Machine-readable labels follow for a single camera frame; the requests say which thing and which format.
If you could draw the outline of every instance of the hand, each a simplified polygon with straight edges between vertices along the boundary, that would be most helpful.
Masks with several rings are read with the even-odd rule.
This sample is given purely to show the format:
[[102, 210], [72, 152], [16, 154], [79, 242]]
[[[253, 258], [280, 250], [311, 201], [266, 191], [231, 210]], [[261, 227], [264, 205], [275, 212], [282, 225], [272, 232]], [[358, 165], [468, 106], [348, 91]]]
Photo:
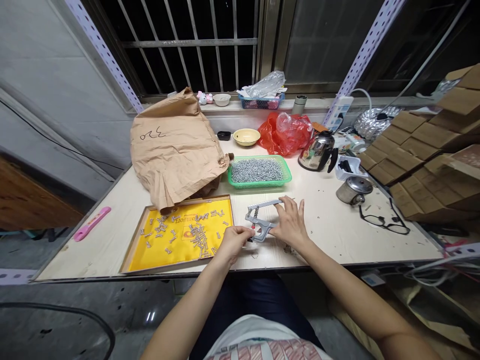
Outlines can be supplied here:
[[298, 208], [297, 203], [288, 196], [282, 196], [279, 199], [283, 201], [285, 209], [280, 204], [274, 205], [280, 223], [269, 233], [298, 251], [300, 246], [311, 241], [304, 222], [305, 202], [300, 201]]
[[254, 235], [255, 231], [244, 226], [227, 227], [214, 259], [232, 266], [237, 261], [242, 247]]

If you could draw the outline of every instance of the green plastic basket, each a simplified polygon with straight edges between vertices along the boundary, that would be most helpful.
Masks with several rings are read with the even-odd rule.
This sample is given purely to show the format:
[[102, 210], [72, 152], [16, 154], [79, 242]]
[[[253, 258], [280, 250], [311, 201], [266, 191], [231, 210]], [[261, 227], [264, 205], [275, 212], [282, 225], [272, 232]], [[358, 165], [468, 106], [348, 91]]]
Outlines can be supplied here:
[[274, 181], [255, 181], [255, 182], [233, 182], [232, 180], [232, 167], [228, 167], [228, 182], [235, 189], [248, 189], [248, 188], [273, 188], [281, 187], [292, 181], [292, 173], [290, 172], [289, 166], [285, 162], [285, 159], [280, 155], [259, 155], [259, 156], [235, 156], [232, 163], [241, 160], [248, 159], [273, 159], [280, 164], [281, 172], [283, 174], [283, 180], [274, 180]]

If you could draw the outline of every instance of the perforated metal upright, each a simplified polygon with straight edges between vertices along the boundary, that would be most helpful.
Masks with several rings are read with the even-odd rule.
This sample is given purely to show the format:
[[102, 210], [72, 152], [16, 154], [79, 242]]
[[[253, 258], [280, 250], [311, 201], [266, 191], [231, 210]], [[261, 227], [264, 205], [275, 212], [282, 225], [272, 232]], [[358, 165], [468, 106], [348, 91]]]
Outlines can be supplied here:
[[350, 92], [355, 89], [355, 86], [362, 77], [368, 63], [372, 59], [373, 54], [377, 50], [379, 43], [394, 22], [404, 2], [405, 0], [385, 0], [383, 2], [383, 5], [378, 11], [376, 18], [368, 31], [368, 35], [363, 41], [360, 50], [358, 50], [355, 60], [340, 86], [340, 91], [336, 94], [335, 100], [326, 114], [323, 124], [326, 124], [329, 121], [338, 99], [342, 96], [349, 95]]
[[123, 93], [126, 95], [133, 108], [136, 110], [137, 113], [141, 113], [144, 108], [140, 103], [139, 98], [132, 90], [132, 86], [129, 84], [129, 81], [125, 77], [125, 74], [115, 61], [112, 53], [107, 47], [107, 44], [102, 39], [99, 31], [97, 30], [95, 24], [90, 18], [89, 13], [85, 10], [82, 2], [80, 0], [65, 0], [65, 3], [68, 5], [73, 15], [75, 15], [76, 20], [81, 25], [83, 31], [85, 31], [85, 34], [87, 34], [91, 43], [95, 46], [95, 49], [98, 51], [103, 62], [110, 70], [118, 85], [120, 85]]

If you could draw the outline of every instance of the yellow tray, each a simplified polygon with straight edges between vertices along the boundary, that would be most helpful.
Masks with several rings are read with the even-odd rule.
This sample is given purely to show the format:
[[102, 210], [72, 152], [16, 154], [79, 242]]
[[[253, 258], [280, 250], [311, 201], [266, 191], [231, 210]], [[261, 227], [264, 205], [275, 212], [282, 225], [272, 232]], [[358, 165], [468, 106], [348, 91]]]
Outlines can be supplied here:
[[[217, 210], [219, 213], [223, 210], [224, 215], [212, 216], [213, 210]], [[205, 213], [208, 213], [208, 218], [198, 222], [204, 227], [208, 248], [201, 249], [198, 246], [194, 247], [195, 244], [191, 242], [195, 236], [190, 232], [189, 225], [196, 227], [195, 217]], [[172, 217], [179, 216], [180, 218], [172, 221]], [[163, 221], [167, 225], [166, 230], [157, 232], [155, 230], [159, 226], [157, 219], [161, 218], [162, 215], [154, 206], [147, 206], [143, 210], [120, 270], [122, 274], [206, 259], [215, 255], [227, 227], [224, 222], [228, 223], [228, 226], [233, 225], [230, 196], [182, 201], [175, 207], [174, 212]], [[176, 239], [170, 242], [174, 237], [172, 230], [176, 233]]]

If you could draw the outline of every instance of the red plastic bag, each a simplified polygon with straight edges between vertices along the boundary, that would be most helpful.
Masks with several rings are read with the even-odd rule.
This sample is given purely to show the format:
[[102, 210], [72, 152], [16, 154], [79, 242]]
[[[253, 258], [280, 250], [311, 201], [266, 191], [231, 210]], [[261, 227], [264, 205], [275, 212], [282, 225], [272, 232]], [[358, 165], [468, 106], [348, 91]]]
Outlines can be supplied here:
[[312, 130], [308, 116], [271, 112], [258, 128], [261, 135], [258, 144], [267, 149], [269, 154], [287, 157], [307, 145]]

